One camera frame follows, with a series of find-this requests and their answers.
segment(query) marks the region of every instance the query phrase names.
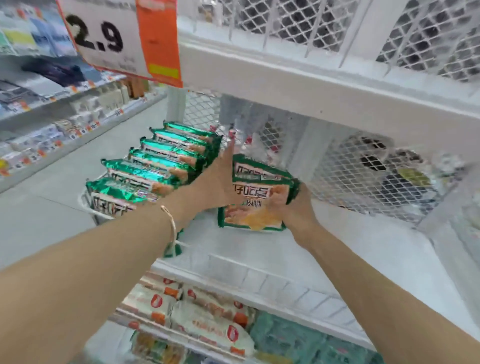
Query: yellow label on price sign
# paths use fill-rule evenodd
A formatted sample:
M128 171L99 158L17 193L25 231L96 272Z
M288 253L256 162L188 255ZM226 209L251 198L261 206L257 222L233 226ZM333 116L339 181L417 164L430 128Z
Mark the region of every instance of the yellow label on price sign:
M87 63L183 87L177 0L57 0L57 4Z

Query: shelf price label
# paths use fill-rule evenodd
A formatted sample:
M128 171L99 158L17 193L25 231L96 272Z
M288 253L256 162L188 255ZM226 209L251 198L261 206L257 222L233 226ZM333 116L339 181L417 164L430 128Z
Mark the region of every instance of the shelf price label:
M87 63L183 87L177 0L57 0L57 4Z

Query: bracelet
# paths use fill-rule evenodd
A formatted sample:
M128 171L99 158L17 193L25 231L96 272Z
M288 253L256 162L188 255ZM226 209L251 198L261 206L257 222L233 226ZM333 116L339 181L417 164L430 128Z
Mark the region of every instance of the bracelet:
M175 221L173 220L172 214L170 214L170 211L165 206L162 205L162 206L160 206L160 208L170 218L170 224L172 225L172 230L173 230L173 239L171 240L171 242L174 243L177 239L177 227L175 226Z

